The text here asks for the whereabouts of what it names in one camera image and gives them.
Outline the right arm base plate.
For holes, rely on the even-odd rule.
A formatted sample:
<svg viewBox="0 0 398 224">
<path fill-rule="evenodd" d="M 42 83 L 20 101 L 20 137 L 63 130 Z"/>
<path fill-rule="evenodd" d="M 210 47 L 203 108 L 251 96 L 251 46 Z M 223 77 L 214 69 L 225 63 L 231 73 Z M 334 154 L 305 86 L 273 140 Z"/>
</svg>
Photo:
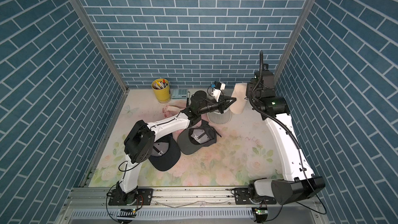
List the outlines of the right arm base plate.
<svg viewBox="0 0 398 224">
<path fill-rule="evenodd" d="M 251 195 L 248 188 L 232 188 L 230 190 L 234 197 L 236 205 L 249 205 L 249 204 L 277 204 L 277 201 L 273 197 L 268 196 L 255 196 Z"/>
</svg>

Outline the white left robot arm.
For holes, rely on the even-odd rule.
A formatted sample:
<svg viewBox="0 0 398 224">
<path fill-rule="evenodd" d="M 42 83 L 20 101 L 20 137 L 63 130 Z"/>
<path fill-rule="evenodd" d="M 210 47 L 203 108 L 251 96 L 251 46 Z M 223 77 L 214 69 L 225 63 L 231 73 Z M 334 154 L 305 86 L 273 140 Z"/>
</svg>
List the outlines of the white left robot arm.
<svg viewBox="0 0 398 224">
<path fill-rule="evenodd" d="M 185 109 L 178 114 L 161 121 L 145 123 L 138 121 L 124 140 L 126 159 L 123 177 L 116 183 L 115 197 L 129 205 L 138 200 L 138 176 L 142 162 L 155 160 L 160 171 L 166 171 L 174 166 L 180 158 L 181 150 L 174 141 L 172 133 L 179 130 L 193 130 L 202 120 L 202 115 L 211 112 L 223 113 L 236 102 L 235 97 L 225 96 L 219 89 L 212 91 L 214 100 L 207 98 L 207 93 L 197 91 L 187 100 Z"/>
</svg>

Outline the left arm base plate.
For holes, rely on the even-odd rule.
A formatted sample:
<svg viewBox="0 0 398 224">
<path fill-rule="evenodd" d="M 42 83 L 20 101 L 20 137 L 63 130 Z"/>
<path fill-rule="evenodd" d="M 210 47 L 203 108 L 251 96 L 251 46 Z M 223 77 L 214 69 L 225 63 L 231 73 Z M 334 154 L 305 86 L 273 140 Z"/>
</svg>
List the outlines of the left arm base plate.
<svg viewBox="0 0 398 224">
<path fill-rule="evenodd" d="M 124 193 L 118 189 L 112 189 L 107 193 L 107 203 L 110 206 L 145 206 L 150 205 L 153 189 L 151 188 L 138 188 L 130 193 Z"/>
</svg>

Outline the beige Colorado baseball cap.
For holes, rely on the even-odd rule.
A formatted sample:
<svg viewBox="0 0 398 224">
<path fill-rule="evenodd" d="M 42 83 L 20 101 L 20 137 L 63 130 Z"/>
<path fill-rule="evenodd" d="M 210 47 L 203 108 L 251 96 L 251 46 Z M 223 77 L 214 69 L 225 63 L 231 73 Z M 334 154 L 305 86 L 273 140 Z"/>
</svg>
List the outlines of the beige Colorado baseball cap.
<svg viewBox="0 0 398 224">
<path fill-rule="evenodd" d="M 246 103 L 248 102 L 246 97 L 247 83 L 238 83 L 234 87 L 232 97 L 236 98 L 236 101 L 230 106 L 230 111 L 235 114 L 241 114 L 244 111 Z"/>
</svg>

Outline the cream white baseball cap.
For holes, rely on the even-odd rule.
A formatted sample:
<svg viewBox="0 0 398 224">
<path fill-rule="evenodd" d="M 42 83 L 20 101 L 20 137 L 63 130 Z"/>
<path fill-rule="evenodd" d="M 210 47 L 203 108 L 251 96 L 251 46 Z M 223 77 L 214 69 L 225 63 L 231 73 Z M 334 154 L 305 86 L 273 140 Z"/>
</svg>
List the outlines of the cream white baseball cap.
<svg viewBox="0 0 398 224">
<path fill-rule="evenodd" d="M 214 111 L 211 113 L 207 113 L 207 118 L 209 122 L 213 124 L 227 124 L 231 121 L 232 112 L 229 108 L 227 108 L 223 113 L 219 111 Z"/>
</svg>

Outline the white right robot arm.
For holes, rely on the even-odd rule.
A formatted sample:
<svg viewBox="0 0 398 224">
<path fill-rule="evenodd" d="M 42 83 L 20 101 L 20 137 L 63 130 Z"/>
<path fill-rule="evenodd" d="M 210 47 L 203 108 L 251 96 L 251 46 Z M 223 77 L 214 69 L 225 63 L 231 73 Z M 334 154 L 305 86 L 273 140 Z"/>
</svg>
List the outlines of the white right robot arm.
<svg viewBox="0 0 398 224">
<path fill-rule="evenodd" d="M 274 74 L 259 53 L 260 66 L 247 85 L 246 97 L 254 111 L 261 115 L 271 131 L 282 164 L 282 179 L 256 179 L 249 184 L 254 202 L 273 198 L 280 205 L 301 202 L 317 196 L 325 188 L 323 177 L 317 176 L 294 134 L 287 101 L 277 96 Z"/>
</svg>

